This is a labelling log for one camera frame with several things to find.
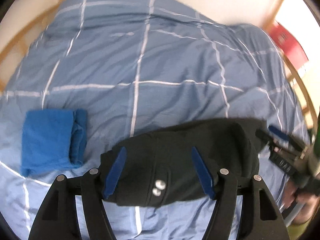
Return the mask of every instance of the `blue bedsheet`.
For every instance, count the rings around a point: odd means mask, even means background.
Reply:
[[[87,110],[84,166],[25,178],[22,124],[42,108]],[[175,0],[66,0],[0,100],[0,211],[25,240],[57,175],[99,166],[100,154],[129,136],[213,117],[263,118],[307,139],[283,62],[261,29],[217,24]],[[259,173],[279,203],[286,177],[267,149]],[[158,209],[105,203],[117,239],[141,240],[201,239],[213,207],[208,198]],[[87,239],[80,198],[77,208]]]

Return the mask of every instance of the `human hand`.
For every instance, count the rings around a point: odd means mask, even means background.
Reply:
[[[293,224],[300,225],[307,222],[313,216],[318,206],[320,197],[307,192],[303,192],[296,197],[294,194],[296,191],[297,187],[291,180],[289,180],[284,187],[282,203],[284,204],[285,208],[290,207],[294,200],[305,204],[292,222]]]

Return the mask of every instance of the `folded blue shirt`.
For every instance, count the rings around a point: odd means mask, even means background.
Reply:
[[[22,176],[83,165],[87,112],[44,109],[27,112],[22,129]]]

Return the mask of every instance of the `blue folded cloth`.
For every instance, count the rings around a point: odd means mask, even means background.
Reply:
[[[87,112],[44,109],[27,112],[22,129],[22,176],[83,165]]]

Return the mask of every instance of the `black garment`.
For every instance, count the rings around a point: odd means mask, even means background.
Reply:
[[[164,128],[126,139],[101,155],[112,162],[124,146],[127,160],[115,192],[106,201],[120,206],[159,207],[204,195],[191,159],[195,146],[209,169],[214,183],[217,172],[226,168],[236,176],[250,178],[259,171],[258,153],[265,146],[255,136],[266,122],[257,119],[211,119]],[[106,174],[101,171],[101,178]],[[160,196],[152,189],[163,180]]]

